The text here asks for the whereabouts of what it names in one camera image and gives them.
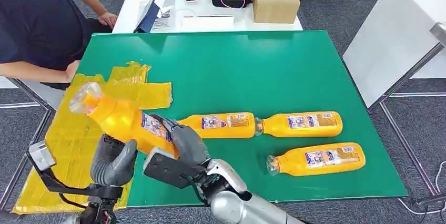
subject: orange juice bottle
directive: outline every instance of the orange juice bottle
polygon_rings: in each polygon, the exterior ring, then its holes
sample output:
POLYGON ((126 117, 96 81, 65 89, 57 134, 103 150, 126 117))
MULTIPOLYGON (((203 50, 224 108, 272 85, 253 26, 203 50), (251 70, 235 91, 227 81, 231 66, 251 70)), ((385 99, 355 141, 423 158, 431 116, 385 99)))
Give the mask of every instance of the orange juice bottle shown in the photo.
POLYGON ((308 112, 276 114, 268 119, 256 118, 257 134, 275 137, 328 137, 342 131, 342 120, 337 112, 308 112))
POLYGON ((139 110, 131 100, 108 96, 95 82, 84 84, 70 101, 69 108, 74 113, 85 113, 106 134, 120 141, 136 140, 138 150, 143 153, 159 147, 178 157, 167 130, 158 120, 139 110))
POLYGON ((191 115, 177 123, 191 127, 201 138, 249 138, 256 132, 254 115, 248 112, 191 115))
POLYGON ((268 171, 293 176, 319 175, 356 170, 366 164, 361 146, 354 142, 341 142, 292 149, 282 156, 267 158, 268 171))

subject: bottle label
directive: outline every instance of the bottle label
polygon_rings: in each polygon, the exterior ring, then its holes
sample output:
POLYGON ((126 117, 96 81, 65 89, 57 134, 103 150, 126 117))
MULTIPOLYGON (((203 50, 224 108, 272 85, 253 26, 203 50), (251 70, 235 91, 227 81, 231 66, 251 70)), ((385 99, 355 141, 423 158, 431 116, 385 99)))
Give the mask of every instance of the bottle label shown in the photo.
POLYGON ((308 168, 319 168, 359 161, 359 154, 354 147, 343 147, 305 153, 308 168))
POLYGON ((226 127, 247 127, 249 126, 249 117, 246 113, 229 115, 226 118, 219 115, 203 116, 201 119, 201 128, 226 128, 226 127))
POLYGON ((331 113, 288 116, 288 125, 291 129, 336 126, 337 124, 335 117, 331 113))
POLYGON ((143 121, 141 123, 141 127, 156 136, 161 136, 166 140, 171 141, 166 128, 161 124, 161 122, 148 114, 143 113, 143 121))

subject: person's arm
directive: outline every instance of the person's arm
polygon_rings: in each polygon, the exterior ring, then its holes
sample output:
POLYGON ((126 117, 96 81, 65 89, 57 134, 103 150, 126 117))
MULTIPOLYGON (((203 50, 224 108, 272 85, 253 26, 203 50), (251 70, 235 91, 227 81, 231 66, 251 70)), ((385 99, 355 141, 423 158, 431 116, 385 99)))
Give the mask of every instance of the person's arm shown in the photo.
POLYGON ((113 28, 115 26, 117 16, 109 13, 107 9, 99 2, 99 0, 81 0, 81 1, 93 9, 93 11, 98 15, 98 20, 103 25, 108 25, 110 26, 110 28, 113 28))
POLYGON ((78 66, 79 61, 74 61, 66 70, 52 70, 18 61, 0 64, 0 76, 47 83, 70 83, 78 66))

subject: black t-shirt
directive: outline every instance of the black t-shirt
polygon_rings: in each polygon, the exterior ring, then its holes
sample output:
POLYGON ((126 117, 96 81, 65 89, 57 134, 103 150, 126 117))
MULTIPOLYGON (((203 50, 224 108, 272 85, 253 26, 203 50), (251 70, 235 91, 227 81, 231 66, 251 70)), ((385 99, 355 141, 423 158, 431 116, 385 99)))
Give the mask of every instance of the black t-shirt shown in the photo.
POLYGON ((90 40, 73 0, 0 0, 0 64, 25 61, 65 70, 90 40))

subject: person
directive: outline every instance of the person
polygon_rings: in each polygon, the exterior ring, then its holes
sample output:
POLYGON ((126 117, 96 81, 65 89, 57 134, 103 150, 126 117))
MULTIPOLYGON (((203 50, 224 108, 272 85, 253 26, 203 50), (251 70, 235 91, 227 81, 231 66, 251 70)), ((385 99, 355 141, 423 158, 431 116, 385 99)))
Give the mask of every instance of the person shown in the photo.
POLYGON ((98 19, 73 0, 0 0, 0 76, 68 87, 92 33, 110 33, 117 20, 99 0, 81 1, 98 19))

